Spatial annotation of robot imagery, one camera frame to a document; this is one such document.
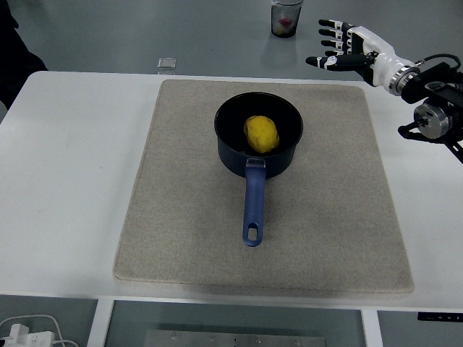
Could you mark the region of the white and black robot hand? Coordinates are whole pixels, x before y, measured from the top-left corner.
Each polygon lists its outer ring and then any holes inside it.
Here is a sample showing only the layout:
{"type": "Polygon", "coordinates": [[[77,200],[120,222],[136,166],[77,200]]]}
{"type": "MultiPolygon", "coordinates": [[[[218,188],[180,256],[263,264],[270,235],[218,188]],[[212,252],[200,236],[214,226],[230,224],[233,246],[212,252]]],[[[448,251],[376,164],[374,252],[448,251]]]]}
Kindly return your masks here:
{"type": "Polygon", "coordinates": [[[319,20],[319,34],[326,36],[320,43],[330,47],[324,56],[309,56],[310,66],[335,72],[356,72],[373,87],[384,87],[398,93],[399,82],[409,74],[417,74],[415,63],[396,55],[384,39],[363,26],[338,20],[319,20]]]}

